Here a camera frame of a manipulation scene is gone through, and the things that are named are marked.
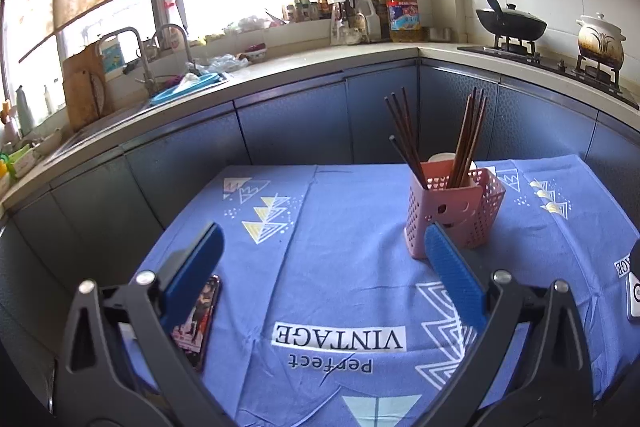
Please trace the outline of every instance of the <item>faucet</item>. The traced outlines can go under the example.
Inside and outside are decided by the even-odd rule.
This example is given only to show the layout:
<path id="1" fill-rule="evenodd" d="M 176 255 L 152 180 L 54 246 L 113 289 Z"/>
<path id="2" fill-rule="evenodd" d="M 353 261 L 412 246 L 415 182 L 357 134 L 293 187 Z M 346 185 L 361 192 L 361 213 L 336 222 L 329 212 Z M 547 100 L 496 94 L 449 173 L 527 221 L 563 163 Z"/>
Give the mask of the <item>faucet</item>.
<path id="1" fill-rule="evenodd" d="M 180 26 L 179 24 L 173 24 L 173 23 L 163 24 L 156 30 L 156 32 L 153 34 L 150 40 L 153 41 L 156 37 L 160 35 L 162 30 L 166 28 L 176 28 L 177 30 L 180 30 L 180 33 L 182 34 L 182 38 L 184 39 L 184 51 L 187 53 L 187 62 L 188 62 L 189 72 L 194 73 L 197 76 L 200 76 L 200 73 L 198 73 L 198 70 L 196 69 L 196 63 L 193 60 L 193 54 L 191 54 L 187 32 L 184 30 L 182 26 Z"/>
<path id="2" fill-rule="evenodd" d="M 138 47 L 140 48 L 140 59 L 142 60 L 142 68 L 145 72 L 144 72 L 144 80 L 140 80 L 136 78 L 136 82 L 145 84 L 146 90 L 149 93 L 149 97 L 151 97 L 155 95 L 156 92 L 158 92 L 158 85 L 156 84 L 156 78 L 154 77 L 154 74 L 151 72 L 151 69 L 149 68 L 149 62 L 148 60 L 146 60 L 145 47 L 142 45 L 142 39 L 140 38 L 140 33 L 138 32 L 137 29 L 133 28 L 132 26 L 127 26 L 126 28 L 121 28 L 119 30 L 116 30 L 114 32 L 104 35 L 95 45 L 96 51 L 98 52 L 98 55 L 100 55 L 100 45 L 106 39 L 115 37 L 116 35 L 119 35 L 120 33 L 125 33 L 125 32 L 133 32 L 134 35 L 136 36 L 136 39 L 138 40 Z"/>

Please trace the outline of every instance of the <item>gas stove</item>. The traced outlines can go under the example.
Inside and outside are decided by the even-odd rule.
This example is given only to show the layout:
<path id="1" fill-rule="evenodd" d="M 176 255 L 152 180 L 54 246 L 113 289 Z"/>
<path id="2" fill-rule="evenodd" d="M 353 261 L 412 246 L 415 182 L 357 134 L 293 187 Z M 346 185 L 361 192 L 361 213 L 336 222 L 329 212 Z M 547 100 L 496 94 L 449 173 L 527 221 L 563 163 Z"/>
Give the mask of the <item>gas stove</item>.
<path id="1" fill-rule="evenodd" d="M 608 73 L 602 69 L 600 64 L 596 66 L 585 64 L 584 61 L 587 59 L 581 55 L 578 55 L 575 66 L 566 64 L 564 60 L 557 62 L 552 58 L 541 56 L 540 53 L 536 51 L 536 45 L 533 42 L 523 42 L 519 40 L 514 42 L 511 39 L 500 42 L 500 38 L 496 37 L 494 44 L 494 47 L 459 46 L 458 49 L 460 51 L 478 53 L 490 57 L 504 58 L 505 60 L 527 64 L 540 70 L 561 74 L 576 82 L 594 87 L 594 89 L 602 91 L 633 108 L 639 108 L 631 92 L 625 89 L 625 87 L 620 86 L 618 71 L 611 70 L 611 73 Z"/>

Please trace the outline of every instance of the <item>cooking oil bottle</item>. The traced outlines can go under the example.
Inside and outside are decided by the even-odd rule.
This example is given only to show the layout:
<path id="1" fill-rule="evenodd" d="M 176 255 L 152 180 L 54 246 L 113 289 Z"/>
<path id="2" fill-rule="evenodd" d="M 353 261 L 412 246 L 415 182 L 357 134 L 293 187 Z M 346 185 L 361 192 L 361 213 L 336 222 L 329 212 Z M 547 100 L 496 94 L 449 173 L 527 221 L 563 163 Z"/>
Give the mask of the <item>cooking oil bottle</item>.
<path id="1" fill-rule="evenodd" d="M 393 42 L 420 42 L 422 27 L 417 0 L 388 0 L 389 31 Z"/>

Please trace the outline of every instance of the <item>pink plastic basket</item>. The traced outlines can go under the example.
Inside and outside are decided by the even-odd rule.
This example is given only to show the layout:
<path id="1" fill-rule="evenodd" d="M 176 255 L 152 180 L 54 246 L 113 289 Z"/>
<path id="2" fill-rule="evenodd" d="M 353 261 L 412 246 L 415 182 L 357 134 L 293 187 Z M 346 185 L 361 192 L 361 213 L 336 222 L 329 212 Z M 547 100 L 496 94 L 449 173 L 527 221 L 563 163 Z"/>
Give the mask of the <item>pink plastic basket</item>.
<path id="1" fill-rule="evenodd" d="M 429 190 L 424 190 L 412 175 L 409 215 L 404 237 L 409 253 L 424 259 L 424 232 L 437 221 L 458 248 L 473 248 L 485 243 L 504 197 L 504 187 L 487 169 L 469 172 L 468 186 L 445 188 L 452 160 L 422 163 Z"/>

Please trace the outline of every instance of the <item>pot handle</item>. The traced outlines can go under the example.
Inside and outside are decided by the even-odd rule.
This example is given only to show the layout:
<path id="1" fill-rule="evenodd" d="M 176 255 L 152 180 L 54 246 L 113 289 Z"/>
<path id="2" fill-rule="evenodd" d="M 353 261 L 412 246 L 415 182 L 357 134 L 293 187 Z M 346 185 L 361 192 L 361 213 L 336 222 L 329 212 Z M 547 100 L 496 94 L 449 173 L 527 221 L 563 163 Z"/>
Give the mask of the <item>pot handle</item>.
<path id="1" fill-rule="evenodd" d="M 502 20 L 502 8 L 500 7 L 500 3 L 498 0 L 486 0 L 489 3 L 489 6 L 494 9 L 495 19 L 500 22 Z"/>

